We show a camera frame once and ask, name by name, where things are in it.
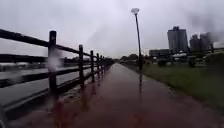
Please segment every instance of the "bush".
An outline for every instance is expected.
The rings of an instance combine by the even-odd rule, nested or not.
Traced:
[[[208,66],[224,68],[224,53],[212,53],[205,57],[205,63]]]
[[[164,67],[164,66],[166,66],[166,63],[167,63],[167,60],[166,60],[166,59],[159,59],[159,60],[157,61],[157,64],[158,64],[158,66],[160,66],[160,67]]]
[[[192,68],[195,67],[196,64],[195,58],[196,58],[195,56],[188,57],[188,65]]]

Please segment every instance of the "sky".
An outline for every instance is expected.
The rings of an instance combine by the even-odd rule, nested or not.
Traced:
[[[0,0],[0,29],[46,41],[55,30],[57,44],[74,49],[82,44],[85,52],[119,58],[138,53],[132,8],[140,9],[141,48],[148,54],[168,48],[167,31],[173,26],[186,29],[188,39],[224,32],[223,5],[222,0]],[[47,55],[46,48],[4,39],[0,43],[0,53]]]

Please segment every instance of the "sidewalk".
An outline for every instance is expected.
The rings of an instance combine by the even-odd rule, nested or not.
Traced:
[[[106,72],[100,85],[88,86],[80,100],[71,95],[64,99],[57,111],[45,114],[32,127],[218,128],[221,120],[191,97],[119,64]]]

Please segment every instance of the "river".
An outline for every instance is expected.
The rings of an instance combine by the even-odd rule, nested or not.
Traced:
[[[60,68],[59,70],[72,69],[72,68],[76,68],[76,67]],[[15,75],[38,74],[38,73],[43,73],[47,71],[48,71],[47,69],[21,70],[21,71],[17,71],[16,74],[13,74],[12,72],[0,72],[0,79],[12,77]],[[89,72],[90,72],[90,69],[84,70],[84,74],[87,74]],[[72,80],[77,77],[79,77],[79,72],[73,72],[73,73],[57,76],[57,84],[59,85],[63,82]],[[46,78],[42,80],[16,84],[6,88],[0,88],[0,104],[6,105],[15,100],[29,96],[33,93],[42,91],[49,87],[48,82],[49,82],[48,78]]]

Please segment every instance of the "street lamp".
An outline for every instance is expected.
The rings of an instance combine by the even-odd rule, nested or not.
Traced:
[[[138,12],[139,8],[132,8],[131,12],[135,15],[136,26],[137,26],[137,34],[138,34],[138,49],[139,49],[139,70],[142,70],[142,55],[141,55],[141,46],[140,46],[140,35],[139,35],[139,27],[138,27]]]

